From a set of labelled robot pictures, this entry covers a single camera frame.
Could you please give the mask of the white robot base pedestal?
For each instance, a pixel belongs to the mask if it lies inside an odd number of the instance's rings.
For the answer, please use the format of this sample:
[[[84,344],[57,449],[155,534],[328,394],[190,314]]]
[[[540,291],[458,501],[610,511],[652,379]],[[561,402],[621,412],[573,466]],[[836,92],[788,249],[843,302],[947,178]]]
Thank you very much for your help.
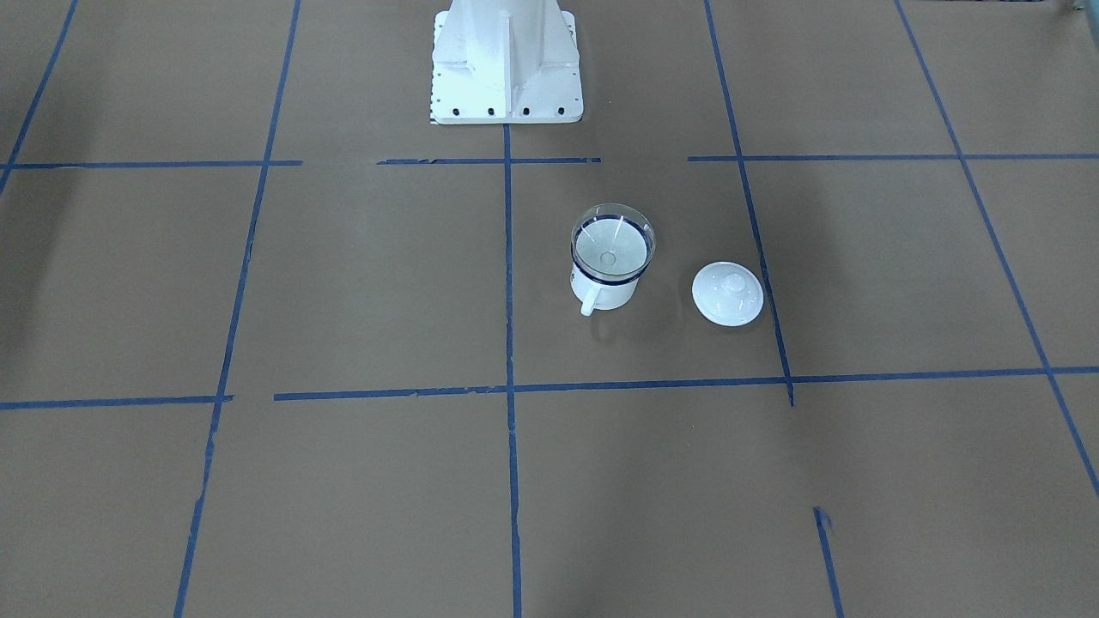
[[[429,120],[577,123],[580,41],[557,1],[452,1],[433,22]]]

